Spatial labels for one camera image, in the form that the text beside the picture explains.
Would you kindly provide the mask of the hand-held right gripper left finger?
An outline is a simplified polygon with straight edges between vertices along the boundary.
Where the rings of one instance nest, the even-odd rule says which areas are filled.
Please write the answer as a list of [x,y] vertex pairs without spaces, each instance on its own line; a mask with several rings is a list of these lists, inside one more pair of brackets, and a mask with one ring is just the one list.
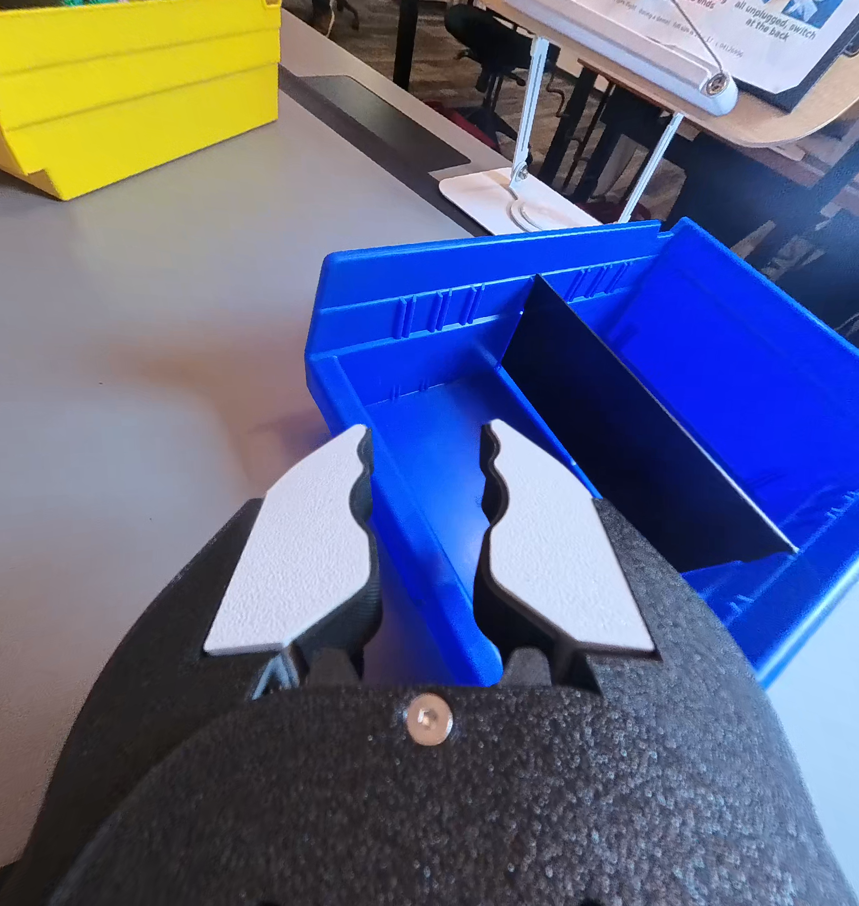
[[270,657],[280,688],[362,678],[382,620],[370,528],[373,445],[357,424],[267,491],[204,641],[209,656]]

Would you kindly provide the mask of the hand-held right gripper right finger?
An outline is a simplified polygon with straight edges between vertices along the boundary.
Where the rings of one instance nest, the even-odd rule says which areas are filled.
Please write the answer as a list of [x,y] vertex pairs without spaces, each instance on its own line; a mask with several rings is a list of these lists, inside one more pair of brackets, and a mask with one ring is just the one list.
[[473,614],[500,685],[598,691],[589,656],[656,662],[658,649],[601,518],[567,467],[502,419],[481,429],[488,519]]

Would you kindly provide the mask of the blue plastic storage bin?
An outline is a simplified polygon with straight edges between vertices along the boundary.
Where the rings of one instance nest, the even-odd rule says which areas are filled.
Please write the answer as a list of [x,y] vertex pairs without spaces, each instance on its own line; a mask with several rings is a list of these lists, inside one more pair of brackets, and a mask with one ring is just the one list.
[[502,365],[538,275],[797,546],[679,572],[769,686],[859,577],[859,351],[686,219],[324,259],[307,385],[334,435],[371,429],[375,532],[447,672],[502,674],[472,613],[482,426],[600,495]]

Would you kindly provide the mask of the black bin divider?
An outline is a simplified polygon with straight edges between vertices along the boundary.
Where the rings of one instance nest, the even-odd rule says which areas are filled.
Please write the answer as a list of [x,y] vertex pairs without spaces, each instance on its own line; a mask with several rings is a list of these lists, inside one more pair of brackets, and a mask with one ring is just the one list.
[[542,276],[502,365],[600,495],[677,572],[798,551]]

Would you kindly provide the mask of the white board at table edge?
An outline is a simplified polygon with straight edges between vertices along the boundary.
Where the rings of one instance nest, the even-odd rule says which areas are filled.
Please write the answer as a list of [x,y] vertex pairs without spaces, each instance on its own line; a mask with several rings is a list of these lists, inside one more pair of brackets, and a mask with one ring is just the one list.
[[681,107],[672,107],[672,119],[618,218],[620,224],[628,222],[685,113],[698,108],[724,116],[739,97],[726,65],[693,20],[679,2],[672,2],[672,6],[676,18],[702,45],[704,55],[646,36],[641,25],[621,24],[617,13],[605,12],[603,3],[519,2],[517,7],[541,24],[543,31],[537,32],[531,43],[528,85],[511,167],[445,178],[439,183],[443,197],[492,235],[556,232],[599,224],[527,170],[529,139],[552,35],[561,47],[567,42],[578,44],[682,101]]

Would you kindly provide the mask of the yellow plastic storage bin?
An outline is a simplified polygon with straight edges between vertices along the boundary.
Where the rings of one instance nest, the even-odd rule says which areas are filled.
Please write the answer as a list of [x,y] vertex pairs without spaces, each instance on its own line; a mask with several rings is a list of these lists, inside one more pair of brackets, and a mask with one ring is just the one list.
[[0,2],[0,169],[70,200],[275,121],[281,11]]

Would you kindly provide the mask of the black office chair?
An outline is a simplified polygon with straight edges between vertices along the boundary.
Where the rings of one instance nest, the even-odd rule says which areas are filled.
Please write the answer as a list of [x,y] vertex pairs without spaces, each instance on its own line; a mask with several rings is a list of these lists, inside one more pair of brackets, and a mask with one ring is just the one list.
[[458,4],[446,9],[444,24],[448,33],[462,46],[458,58],[480,66],[476,91],[483,95],[478,106],[455,108],[458,123],[494,151],[500,151],[499,136],[515,142],[516,131],[497,113],[497,103],[505,82],[526,87],[532,55],[532,39],[506,24],[488,9]]

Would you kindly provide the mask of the printed paper sheet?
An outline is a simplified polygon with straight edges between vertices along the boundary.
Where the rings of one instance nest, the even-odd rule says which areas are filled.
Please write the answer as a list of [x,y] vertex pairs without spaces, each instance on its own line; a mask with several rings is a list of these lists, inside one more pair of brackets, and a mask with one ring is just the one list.
[[739,84],[778,94],[800,84],[859,16],[859,1],[597,1],[657,42],[718,60]]

